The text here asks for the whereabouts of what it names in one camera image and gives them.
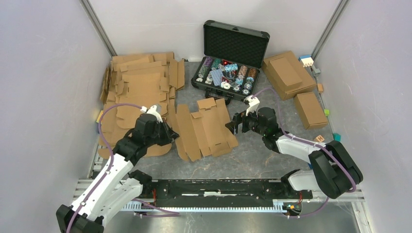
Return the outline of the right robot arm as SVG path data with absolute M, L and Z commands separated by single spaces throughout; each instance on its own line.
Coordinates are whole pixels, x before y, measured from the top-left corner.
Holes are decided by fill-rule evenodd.
M 253 131 L 261 135 L 269 150 L 294 156 L 311 165 L 310 171 L 287 175 L 286 182 L 280 186 L 282 195 L 287 198 L 295 197 L 301 190 L 321 190 L 327 197 L 336 199 L 356 190 L 363 181 L 361 170 L 341 142 L 320 143 L 287 133 L 278 125 L 272 108 L 236 113 L 225 126 L 232 134 Z

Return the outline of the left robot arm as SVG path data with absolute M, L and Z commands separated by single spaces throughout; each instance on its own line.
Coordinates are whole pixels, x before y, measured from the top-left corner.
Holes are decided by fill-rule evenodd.
M 71 205 L 56 211 L 63 233 L 102 233 L 109 221 L 133 198 L 151 195 L 151 176 L 132 168 L 153 145 L 171 144 L 179 137 L 169 125 L 153 114 L 141 114 L 92 184 Z

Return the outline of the small folded cardboard box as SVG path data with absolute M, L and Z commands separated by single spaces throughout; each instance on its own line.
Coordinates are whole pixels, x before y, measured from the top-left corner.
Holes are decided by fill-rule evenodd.
M 328 119 L 315 93 L 307 92 L 297 94 L 293 98 L 293 101 L 304 129 L 319 129 L 328 124 Z

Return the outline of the large folded cardboard box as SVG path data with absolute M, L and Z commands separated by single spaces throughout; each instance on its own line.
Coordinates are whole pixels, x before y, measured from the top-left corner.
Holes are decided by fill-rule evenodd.
M 311 92 L 316 87 L 315 80 L 292 51 L 263 59 L 261 68 L 282 100 Z

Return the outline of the black poker chip case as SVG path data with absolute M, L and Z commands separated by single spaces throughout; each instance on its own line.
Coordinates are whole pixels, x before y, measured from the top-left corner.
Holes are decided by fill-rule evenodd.
M 205 97 L 244 100 L 257 84 L 270 35 L 227 23 L 203 24 L 204 57 L 191 79 Z

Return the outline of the stack of flat cardboard blanks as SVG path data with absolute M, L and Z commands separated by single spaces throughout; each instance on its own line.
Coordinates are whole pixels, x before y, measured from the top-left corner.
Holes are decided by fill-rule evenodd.
M 109 158 L 110 148 L 132 129 L 141 115 L 137 106 L 161 106 L 161 116 L 169 122 L 169 110 L 178 90 L 185 86 L 185 61 L 174 52 L 114 56 L 107 66 L 100 99 L 107 110 L 101 120 L 99 155 Z

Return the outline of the orange yellow block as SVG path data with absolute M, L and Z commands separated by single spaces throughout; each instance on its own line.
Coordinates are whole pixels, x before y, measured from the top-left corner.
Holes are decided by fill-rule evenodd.
M 99 122 L 100 122 L 100 119 L 101 119 L 102 114 L 103 114 L 103 110 L 101 110 L 101 111 L 99 112 L 99 114 L 98 114 L 98 116 L 97 116 L 97 118 L 96 118 L 96 124 L 97 124 L 97 126 L 99 125 Z

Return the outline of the wooden letter H cube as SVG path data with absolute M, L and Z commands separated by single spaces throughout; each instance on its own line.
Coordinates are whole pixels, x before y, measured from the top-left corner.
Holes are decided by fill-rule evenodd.
M 318 135 L 315 137 L 315 141 L 322 143 L 322 142 L 325 142 L 325 138 L 322 135 Z

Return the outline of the small wooden cube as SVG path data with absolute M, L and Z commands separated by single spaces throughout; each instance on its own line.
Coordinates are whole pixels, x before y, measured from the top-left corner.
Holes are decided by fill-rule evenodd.
M 324 92 L 324 87 L 321 83 L 317 84 L 318 93 L 321 94 Z

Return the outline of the blue white toy block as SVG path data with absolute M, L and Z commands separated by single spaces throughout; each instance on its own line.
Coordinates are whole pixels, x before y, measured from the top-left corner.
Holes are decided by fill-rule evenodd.
M 311 67 L 314 64 L 314 60 L 312 59 L 311 55 L 302 55 L 298 58 L 298 61 L 303 67 Z

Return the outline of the grey toy block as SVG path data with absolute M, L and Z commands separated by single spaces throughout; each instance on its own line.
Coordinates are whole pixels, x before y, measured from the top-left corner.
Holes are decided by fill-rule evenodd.
M 320 73 L 321 73 L 321 71 L 320 71 L 319 68 L 313 68 L 313 67 L 311 68 L 311 72 L 312 72 L 312 75 L 313 75 L 314 77 L 319 76 Z

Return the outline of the teal cube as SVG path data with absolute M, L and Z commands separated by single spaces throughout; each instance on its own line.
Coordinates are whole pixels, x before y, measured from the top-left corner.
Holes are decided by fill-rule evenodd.
M 342 136 L 339 133 L 333 133 L 333 139 L 336 141 L 341 141 Z

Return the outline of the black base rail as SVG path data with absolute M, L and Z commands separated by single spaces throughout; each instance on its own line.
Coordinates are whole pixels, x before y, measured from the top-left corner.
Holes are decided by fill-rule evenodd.
M 274 200 L 312 197 L 311 191 L 295 191 L 277 179 L 162 179 L 152 181 L 140 195 L 157 207 L 179 208 L 271 207 Z

